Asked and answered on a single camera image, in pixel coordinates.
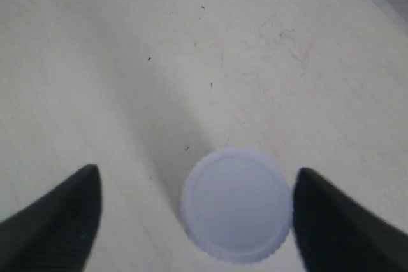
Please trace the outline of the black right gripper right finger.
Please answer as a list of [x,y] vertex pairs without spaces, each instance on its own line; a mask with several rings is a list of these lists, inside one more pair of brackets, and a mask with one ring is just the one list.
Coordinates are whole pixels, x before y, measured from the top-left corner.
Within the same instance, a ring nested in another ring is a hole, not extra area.
[[293,233],[306,271],[407,271],[407,234],[312,168],[296,177]]

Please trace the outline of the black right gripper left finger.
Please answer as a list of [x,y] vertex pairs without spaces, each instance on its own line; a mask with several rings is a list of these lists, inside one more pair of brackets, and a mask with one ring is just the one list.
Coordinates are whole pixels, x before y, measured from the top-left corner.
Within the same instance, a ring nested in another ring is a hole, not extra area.
[[101,175],[88,164],[1,221],[1,271],[83,271],[102,211]]

